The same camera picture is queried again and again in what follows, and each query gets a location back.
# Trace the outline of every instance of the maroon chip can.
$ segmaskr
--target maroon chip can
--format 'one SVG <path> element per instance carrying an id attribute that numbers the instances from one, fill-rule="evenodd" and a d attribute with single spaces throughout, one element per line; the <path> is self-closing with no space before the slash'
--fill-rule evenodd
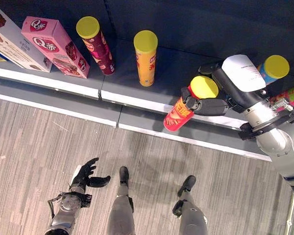
<path id="1" fill-rule="evenodd" d="M 76 31 L 105 75 L 113 74 L 115 63 L 96 18 L 86 16 L 76 24 Z"/>

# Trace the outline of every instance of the gray shelf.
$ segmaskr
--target gray shelf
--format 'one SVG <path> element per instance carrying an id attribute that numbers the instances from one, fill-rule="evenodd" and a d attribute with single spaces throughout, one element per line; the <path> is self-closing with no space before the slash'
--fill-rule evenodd
<path id="1" fill-rule="evenodd" d="M 243 141 L 235 130 L 189 121 L 180 130 L 169 132 L 163 126 L 164 117 L 162 114 L 123 107 L 118 127 L 249 158 L 271 161 L 269 156 L 259 149 L 255 140 Z"/>
<path id="2" fill-rule="evenodd" d="M 219 59 L 159 47 L 157 50 L 155 83 L 143 87 L 138 80 L 134 45 L 126 40 L 108 40 L 116 61 L 116 71 L 105 76 L 101 89 L 103 100 L 134 106 L 159 113 L 168 113 L 180 96 L 180 89 L 188 86 L 197 75 L 200 65 Z M 224 117 L 203 117 L 195 120 L 239 130 L 245 123 L 243 115 L 232 110 Z"/>
<path id="3" fill-rule="evenodd" d="M 54 65 L 47 73 L 22 69 L 11 62 L 0 62 L 0 78 L 98 99 L 104 75 L 95 61 L 91 60 L 90 66 L 88 78 L 84 79 L 64 75 Z"/>
<path id="4" fill-rule="evenodd" d="M 121 105 L 0 79 L 0 99 L 116 127 Z"/>

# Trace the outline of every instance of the wooden floor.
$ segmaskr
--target wooden floor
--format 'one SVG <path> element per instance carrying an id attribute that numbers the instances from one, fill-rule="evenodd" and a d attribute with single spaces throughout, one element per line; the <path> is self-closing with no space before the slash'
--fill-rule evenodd
<path id="1" fill-rule="evenodd" d="M 281 235 L 291 188 L 271 163 L 0 100 L 0 235 L 43 235 L 47 200 L 68 190 L 77 165 L 99 157 L 104 188 L 88 188 L 75 235 L 104 235 L 118 187 L 130 170 L 137 235 L 178 235 L 176 192 L 193 174 L 192 196 L 210 235 Z"/>

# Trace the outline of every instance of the yellow lid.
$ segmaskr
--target yellow lid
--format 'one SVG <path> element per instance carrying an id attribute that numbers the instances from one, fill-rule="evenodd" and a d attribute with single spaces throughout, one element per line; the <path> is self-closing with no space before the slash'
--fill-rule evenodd
<path id="1" fill-rule="evenodd" d="M 98 34 L 99 30 L 99 22 L 92 16 L 85 16 L 81 18 L 76 24 L 76 31 L 81 38 L 93 38 Z"/>
<path id="2" fill-rule="evenodd" d="M 265 60 L 265 72 L 270 77 L 279 79 L 286 76 L 290 71 L 289 62 L 280 55 L 272 55 Z"/>
<path id="3" fill-rule="evenodd" d="M 155 51 L 157 46 L 158 38 L 153 32 L 149 30 L 140 31 L 134 37 L 134 47 L 141 53 Z"/>
<path id="4" fill-rule="evenodd" d="M 216 98 L 219 93 L 216 83 L 206 76 L 194 77 L 191 81 L 191 89 L 199 99 Z"/>

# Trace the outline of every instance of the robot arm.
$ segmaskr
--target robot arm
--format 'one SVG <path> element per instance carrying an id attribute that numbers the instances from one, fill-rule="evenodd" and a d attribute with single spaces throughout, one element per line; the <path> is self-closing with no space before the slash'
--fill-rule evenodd
<path id="1" fill-rule="evenodd" d="M 294 191 L 294 125 L 287 122 L 289 116 L 281 117 L 266 100 L 265 82 L 253 63 L 245 55 L 234 55 L 201 66 L 199 72 L 211 75 L 227 93 L 233 110 L 245 115 L 248 123 L 241 126 L 240 137 L 256 138 Z"/>
<path id="2" fill-rule="evenodd" d="M 70 192 L 62 192 L 56 198 L 48 201 L 51 210 L 51 223 L 47 228 L 45 235 L 71 235 L 75 220 L 79 210 L 83 207 L 89 207 L 92 196 L 85 194 L 86 186 L 101 188 L 106 186 L 110 181 L 110 176 L 105 178 L 91 177 L 96 166 L 92 166 L 99 158 L 94 158 L 83 165 L 74 177 L 70 185 Z M 53 202 L 60 201 L 59 211 L 55 215 L 53 211 Z"/>

